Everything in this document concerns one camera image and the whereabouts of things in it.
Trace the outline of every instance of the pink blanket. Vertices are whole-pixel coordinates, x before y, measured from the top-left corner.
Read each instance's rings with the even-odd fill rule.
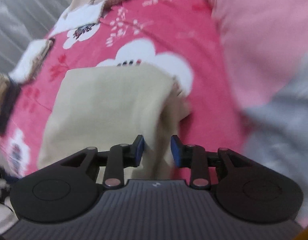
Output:
[[[18,176],[37,169],[45,124],[66,71],[74,68],[150,62],[175,75],[188,94],[192,114],[181,124],[184,143],[210,151],[240,150],[244,130],[204,0],[129,0],[112,8],[100,24],[55,39],[37,79],[22,88],[7,133],[0,138],[0,147]],[[181,176],[187,178],[188,171]]]
[[[308,0],[208,0],[233,96],[257,130],[243,154],[295,180],[308,224]]]

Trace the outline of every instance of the white curtain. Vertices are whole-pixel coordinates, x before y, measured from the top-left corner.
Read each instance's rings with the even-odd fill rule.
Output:
[[[29,42],[44,38],[68,6],[66,0],[0,0],[0,72],[11,71]]]

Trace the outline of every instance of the floral pattern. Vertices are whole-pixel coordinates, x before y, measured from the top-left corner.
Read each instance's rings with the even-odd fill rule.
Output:
[[[9,140],[8,164],[13,174],[23,177],[29,162],[30,148],[24,143],[24,133],[17,128]]]
[[[101,24],[88,24],[67,33],[68,39],[63,44],[63,49],[70,49],[78,41],[86,41],[100,28]]]
[[[117,18],[110,22],[112,29],[110,36],[106,39],[106,47],[113,46],[114,42],[125,36],[128,30],[132,30],[133,35],[138,35],[145,26],[153,24],[153,21],[139,22],[137,19],[134,19],[133,26],[130,26],[124,22],[127,13],[128,10],[124,7],[118,9]]]
[[[194,77],[189,63],[176,53],[157,54],[155,45],[150,39],[135,39],[125,44],[118,50],[115,59],[104,60],[97,67],[139,65],[141,62],[152,64],[171,77],[175,77],[185,94],[191,92]]]
[[[54,81],[59,75],[68,71],[70,67],[66,64],[66,55],[62,54],[58,57],[58,64],[53,65],[49,72],[50,72],[50,81]]]

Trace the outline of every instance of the gray fabric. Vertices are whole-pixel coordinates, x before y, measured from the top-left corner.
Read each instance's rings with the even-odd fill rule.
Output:
[[[304,202],[297,221],[308,222],[308,55],[301,71],[265,106],[246,114],[258,125],[244,155],[296,181]]]
[[[65,0],[0,0],[0,72],[11,71],[29,42],[43,38],[67,7]]]

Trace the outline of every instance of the pink pillow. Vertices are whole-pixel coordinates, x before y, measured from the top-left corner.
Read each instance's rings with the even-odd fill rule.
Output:
[[[208,0],[242,108],[268,103],[308,51],[308,0]]]

